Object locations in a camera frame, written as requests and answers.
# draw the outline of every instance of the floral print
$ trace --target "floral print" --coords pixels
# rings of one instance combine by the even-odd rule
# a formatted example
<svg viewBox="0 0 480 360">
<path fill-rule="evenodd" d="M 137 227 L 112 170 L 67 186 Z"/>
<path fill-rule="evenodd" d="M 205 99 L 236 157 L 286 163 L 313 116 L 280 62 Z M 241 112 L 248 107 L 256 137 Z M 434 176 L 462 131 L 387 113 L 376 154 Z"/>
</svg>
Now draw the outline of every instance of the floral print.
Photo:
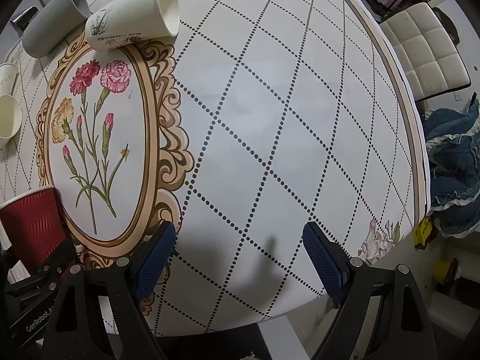
<svg viewBox="0 0 480 360">
<path fill-rule="evenodd" d="M 142 299 L 140 302 L 140 311 L 143 315 L 148 315 L 152 311 L 152 305 L 155 300 L 155 292 Z"/>
<path fill-rule="evenodd" d="M 358 251 L 358 256 L 366 263 L 372 265 L 397 245 L 400 239 L 400 224 L 397 222 L 395 228 L 393 223 L 387 221 L 385 225 L 386 232 L 376 230 L 376 220 L 372 218 L 369 225 L 367 238 Z"/>
<path fill-rule="evenodd" d="M 120 60 L 107 63 L 102 69 L 100 83 L 113 93 L 122 93 L 130 83 L 131 70 Z"/>
<path fill-rule="evenodd" d="M 92 215 L 92 227 L 95 234 L 97 234 L 97 224 L 95 223 L 94 205 L 92 203 L 93 192 L 104 200 L 107 207 L 110 209 L 112 215 L 116 218 L 117 214 L 113 209 L 112 202 L 110 200 L 110 191 L 113 183 L 113 179 L 122 164 L 123 160 L 126 160 L 129 153 L 128 144 L 121 150 L 121 156 L 118 161 L 113 163 L 114 168 L 109 168 L 110 160 L 108 159 L 110 137 L 113 130 L 113 113 L 106 114 L 105 121 L 103 123 L 102 134 L 102 149 L 101 153 L 103 159 L 99 158 L 97 154 L 97 141 L 99 135 L 95 133 L 97 126 L 97 116 L 102 109 L 102 106 L 108 97 L 113 93 L 121 93 L 126 90 L 130 83 L 131 70 L 128 65 L 120 60 L 108 62 L 102 69 L 102 75 L 100 77 L 100 84 L 103 89 L 100 93 L 98 100 L 94 102 L 93 117 L 87 117 L 87 88 L 92 85 L 93 78 L 100 72 L 100 64 L 94 59 L 90 62 L 83 64 L 79 67 L 75 73 L 75 76 L 70 82 L 70 92 L 72 95 L 81 95 L 80 112 L 76 120 L 76 136 L 70 127 L 70 123 L 74 118 L 74 107 L 71 105 L 71 99 L 64 98 L 55 111 L 54 118 L 52 120 L 52 139 L 53 143 L 61 143 L 68 137 L 77 149 L 80 159 L 82 161 L 84 172 L 78 172 L 74 160 L 70 155 L 70 150 L 67 145 L 62 148 L 63 159 L 67 164 L 70 172 L 72 173 L 72 179 L 74 179 L 80 185 L 80 191 L 78 192 L 75 205 L 78 206 L 81 196 L 85 193 L 90 205 L 90 212 Z M 87 155 L 90 155 L 95 165 L 96 172 L 92 174 L 88 172 L 87 167 Z"/>
<path fill-rule="evenodd" d="M 71 105 L 71 99 L 64 98 L 58 106 L 52 120 L 52 140 L 53 143 L 62 143 L 65 140 L 66 133 L 63 129 L 63 121 L 70 123 L 74 118 L 74 108 Z"/>
<path fill-rule="evenodd" d="M 92 85 L 92 79 L 100 72 L 100 64 L 97 60 L 93 60 L 83 64 L 75 72 L 75 76 L 71 79 L 70 92 L 72 95 L 79 95 Z"/>
</svg>

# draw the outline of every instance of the white tablecloth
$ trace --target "white tablecloth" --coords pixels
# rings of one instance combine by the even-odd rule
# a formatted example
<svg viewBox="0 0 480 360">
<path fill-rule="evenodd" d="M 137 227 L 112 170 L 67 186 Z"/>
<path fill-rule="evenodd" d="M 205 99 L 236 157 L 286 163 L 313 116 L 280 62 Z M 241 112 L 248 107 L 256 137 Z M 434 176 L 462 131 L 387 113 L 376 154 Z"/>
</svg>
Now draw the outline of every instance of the white tablecloth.
<svg viewBox="0 0 480 360">
<path fill-rule="evenodd" d="M 92 12 L 110 1 L 88 0 Z M 96 53 L 79 28 L 41 60 L 15 47 L 23 124 L 0 155 L 0 201 L 53 183 L 88 268 L 129 254 L 161 220 L 177 226 L 177 253 L 141 304 L 156 335 L 309 302 L 325 292 L 302 245 L 307 221 L 373 263 L 429 201 L 410 89 L 359 0 L 179 4 L 176 39 Z M 84 73 L 91 81 L 75 89 Z M 78 129 L 83 147 L 88 128 L 97 160 L 84 151 L 83 165 Z M 72 166 L 99 192 L 82 191 Z M 116 332 L 107 307 L 104 318 Z"/>
</svg>

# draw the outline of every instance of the pink carnation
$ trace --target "pink carnation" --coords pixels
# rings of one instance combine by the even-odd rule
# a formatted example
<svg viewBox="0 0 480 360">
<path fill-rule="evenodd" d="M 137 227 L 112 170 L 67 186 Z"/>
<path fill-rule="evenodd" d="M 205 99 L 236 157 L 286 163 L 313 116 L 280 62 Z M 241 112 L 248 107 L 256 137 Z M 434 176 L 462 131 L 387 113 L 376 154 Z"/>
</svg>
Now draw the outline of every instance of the pink carnation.
<svg viewBox="0 0 480 360">
<path fill-rule="evenodd" d="M 113 114 L 112 112 L 109 112 L 105 116 L 105 128 L 111 128 L 113 126 Z"/>
<path fill-rule="evenodd" d="M 130 84 L 131 71 L 128 65 L 120 60 L 108 62 L 102 69 L 100 83 L 113 93 L 122 93 Z"/>
<path fill-rule="evenodd" d="M 95 77 L 99 72 L 100 64 L 96 59 L 77 68 L 75 76 L 72 78 L 70 83 L 70 92 L 74 96 L 82 93 L 83 90 L 92 85 L 92 78 Z"/>
</svg>

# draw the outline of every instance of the ornate oval frame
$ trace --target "ornate oval frame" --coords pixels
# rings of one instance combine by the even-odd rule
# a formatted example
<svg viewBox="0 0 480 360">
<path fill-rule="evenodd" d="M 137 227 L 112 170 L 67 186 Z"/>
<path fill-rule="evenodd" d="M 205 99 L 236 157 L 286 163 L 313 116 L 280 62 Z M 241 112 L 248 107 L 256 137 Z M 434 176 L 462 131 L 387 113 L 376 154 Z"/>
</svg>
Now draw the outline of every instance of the ornate oval frame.
<svg viewBox="0 0 480 360">
<path fill-rule="evenodd" d="M 47 84 L 46 98 L 37 114 L 35 131 L 40 186 L 54 185 L 47 142 L 51 135 L 49 126 L 56 97 L 70 70 L 90 50 L 85 32 L 82 32 L 70 42 Z M 131 62 L 142 95 L 145 119 L 142 187 L 128 227 L 119 237 L 109 241 L 97 240 L 84 233 L 61 207 L 67 231 L 78 244 L 80 261 L 90 268 L 108 266 L 115 258 L 129 254 L 139 242 L 148 239 L 163 220 L 174 223 L 179 231 L 182 224 L 180 207 L 172 192 L 183 185 L 186 173 L 194 166 L 193 156 L 187 150 L 188 135 L 180 127 L 181 116 L 177 110 L 180 93 L 174 87 L 172 75 L 176 65 L 172 57 L 173 46 L 150 40 L 129 44 L 119 50 Z M 166 140 L 163 147 L 159 147 L 160 133 Z"/>
</svg>

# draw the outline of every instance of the blue blanket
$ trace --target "blue blanket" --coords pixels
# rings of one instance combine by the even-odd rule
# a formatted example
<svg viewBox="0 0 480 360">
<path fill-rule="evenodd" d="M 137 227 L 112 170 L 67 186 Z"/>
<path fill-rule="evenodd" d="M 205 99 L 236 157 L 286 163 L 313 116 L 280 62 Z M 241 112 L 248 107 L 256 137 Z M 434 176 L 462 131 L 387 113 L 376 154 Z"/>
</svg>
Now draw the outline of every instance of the blue blanket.
<svg viewBox="0 0 480 360">
<path fill-rule="evenodd" d="M 445 235 L 465 237 L 480 223 L 480 111 L 438 109 L 423 123 L 430 161 L 430 214 Z"/>
</svg>

